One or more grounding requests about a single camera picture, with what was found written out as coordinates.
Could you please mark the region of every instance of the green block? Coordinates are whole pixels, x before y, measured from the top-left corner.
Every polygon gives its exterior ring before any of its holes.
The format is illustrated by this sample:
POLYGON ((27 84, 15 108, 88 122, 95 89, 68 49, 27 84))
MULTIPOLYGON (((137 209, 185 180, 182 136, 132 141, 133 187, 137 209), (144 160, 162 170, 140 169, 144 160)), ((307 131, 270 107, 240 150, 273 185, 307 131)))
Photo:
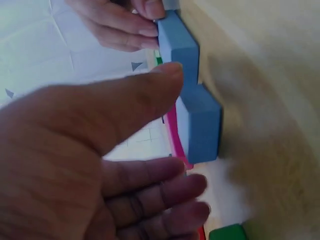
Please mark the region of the green block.
POLYGON ((155 61, 155 66, 159 66, 160 64, 163 64, 164 62, 162 61, 162 58, 160 56, 159 51, 154 51, 154 61, 155 61))
POLYGON ((211 231, 209 240, 247 240, 247 237, 243 227, 234 224, 211 231))

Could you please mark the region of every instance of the skin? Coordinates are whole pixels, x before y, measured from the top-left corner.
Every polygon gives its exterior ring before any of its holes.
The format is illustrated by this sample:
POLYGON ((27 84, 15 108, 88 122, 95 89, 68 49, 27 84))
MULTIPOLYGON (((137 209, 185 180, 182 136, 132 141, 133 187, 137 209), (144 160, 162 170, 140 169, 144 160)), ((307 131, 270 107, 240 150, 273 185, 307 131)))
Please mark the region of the skin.
POLYGON ((165 114, 180 64, 81 86, 50 86, 0 110, 0 238, 196 240, 204 176, 177 158, 102 160, 165 114))
POLYGON ((65 0, 103 47, 125 52, 158 49, 153 20, 165 17, 161 0, 65 0))

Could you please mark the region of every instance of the tabletop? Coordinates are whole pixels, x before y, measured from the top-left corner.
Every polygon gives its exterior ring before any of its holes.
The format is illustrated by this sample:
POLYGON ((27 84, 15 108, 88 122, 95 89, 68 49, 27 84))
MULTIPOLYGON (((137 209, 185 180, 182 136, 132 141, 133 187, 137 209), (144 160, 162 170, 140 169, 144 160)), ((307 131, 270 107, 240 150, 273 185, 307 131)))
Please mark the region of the tabletop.
POLYGON ((180 8, 199 82, 224 108, 219 158, 193 170, 209 182, 207 234, 242 223, 250 240, 320 239, 320 2, 180 8))

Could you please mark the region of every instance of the fingernail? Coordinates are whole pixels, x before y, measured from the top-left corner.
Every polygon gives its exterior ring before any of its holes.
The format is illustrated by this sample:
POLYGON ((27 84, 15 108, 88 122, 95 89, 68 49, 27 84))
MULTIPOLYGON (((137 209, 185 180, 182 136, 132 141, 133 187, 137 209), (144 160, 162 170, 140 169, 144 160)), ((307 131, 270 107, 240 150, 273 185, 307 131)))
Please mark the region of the fingernail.
POLYGON ((141 47, 143 48, 143 49, 159 49, 159 45, 158 45, 158 43, 157 42, 152 42, 152 41, 150 41, 150 42, 143 42, 142 44, 141 44, 141 47))
POLYGON ((145 11, 149 19, 161 19, 165 17, 165 9, 161 0, 146 1, 145 11))
POLYGON ((139 31, 139 34, 146 36, 146 37, 150 37, 150 38, 154 38, 158 36, 158 30, 156 28, 152 28, 152 29, 141 29, 139 31))
POLYGON ((171 75, 172 77, 177 77, 183 74, 183 66, 179 62, 170 62, 166 64, 161 64, 152 70, 153 73, 164 73, 171 75))

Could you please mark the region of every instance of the blue block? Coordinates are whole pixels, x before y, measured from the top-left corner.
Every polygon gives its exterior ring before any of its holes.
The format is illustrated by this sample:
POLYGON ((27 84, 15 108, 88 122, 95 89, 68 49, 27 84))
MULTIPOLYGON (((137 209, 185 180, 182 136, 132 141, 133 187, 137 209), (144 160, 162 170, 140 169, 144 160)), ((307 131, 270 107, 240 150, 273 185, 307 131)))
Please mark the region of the blue block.
POLYGON ((203 85, 184 88, 176 101, 178 134, 189 163, 213 161, 218 156, 222 107, 203 85))
POLYGON ((175 11, 167 11, 166 18, 158 20, 159 51, 164 63, 180 62, 183 65, 184 85, 198 83, 199 46, 175 11))

